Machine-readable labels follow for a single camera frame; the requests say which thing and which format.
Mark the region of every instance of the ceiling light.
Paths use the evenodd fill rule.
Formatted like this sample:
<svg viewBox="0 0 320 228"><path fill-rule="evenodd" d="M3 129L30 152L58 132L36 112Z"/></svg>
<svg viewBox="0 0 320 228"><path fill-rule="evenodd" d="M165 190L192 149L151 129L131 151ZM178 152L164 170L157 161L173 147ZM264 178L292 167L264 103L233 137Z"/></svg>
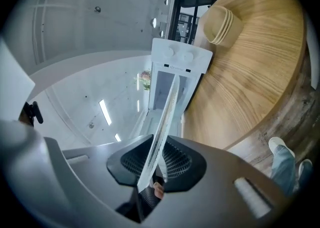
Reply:
<svg viewBox="0 0 320 228"><path fill-rule="evenodd" d="M115 134L115 139L118 141L118 142L120 142L121 141L121 139L120 139L120 137L119 137L119 135L118 134Z"/></svg>
<svg viewBox="0 0 320 228"><path fill-rule="evenodd" d="M106 107L105 101L101 100L99 102L99 105L100 105L102 113L103 113L103 115L105 117L106 123L108 123L108 125L110 125L111 124L111 119L110 119L109 113L107 111L107 107Z"/></svg>
<svg viewBox="0 0 320 228"><path fill-rule="evenodd" d="M151 25L153 28L156 28L156 26L157 26L157 19L156 18L151 19Z"/></svg>

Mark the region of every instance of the hand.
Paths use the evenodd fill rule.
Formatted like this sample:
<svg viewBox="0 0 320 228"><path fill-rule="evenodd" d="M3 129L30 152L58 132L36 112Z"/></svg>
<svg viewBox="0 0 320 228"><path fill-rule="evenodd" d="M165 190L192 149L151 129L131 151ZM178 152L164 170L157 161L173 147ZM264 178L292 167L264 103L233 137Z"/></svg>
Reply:
<svg viewBox="0 0 320 228"><path fill-rule="evenodd" d="M154 195L160 200L162 200L164 197L164 188L158 182L154 183L153 188L154 188Z"/></svg>

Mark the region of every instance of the wooden table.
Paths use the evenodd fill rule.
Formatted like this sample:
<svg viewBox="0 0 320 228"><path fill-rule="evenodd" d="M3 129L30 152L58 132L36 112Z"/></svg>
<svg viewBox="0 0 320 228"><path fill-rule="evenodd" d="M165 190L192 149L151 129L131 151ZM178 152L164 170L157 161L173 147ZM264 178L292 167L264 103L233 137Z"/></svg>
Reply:
<svg viewBox="0 0 320 228"><path fill-rule="evenodd" d="M244 28L229 48L210 44L200 19L194 44L213 61L185 112L183 137L228 149L272 115L295 84L306 46L298 0L217 0Z"/></svg>

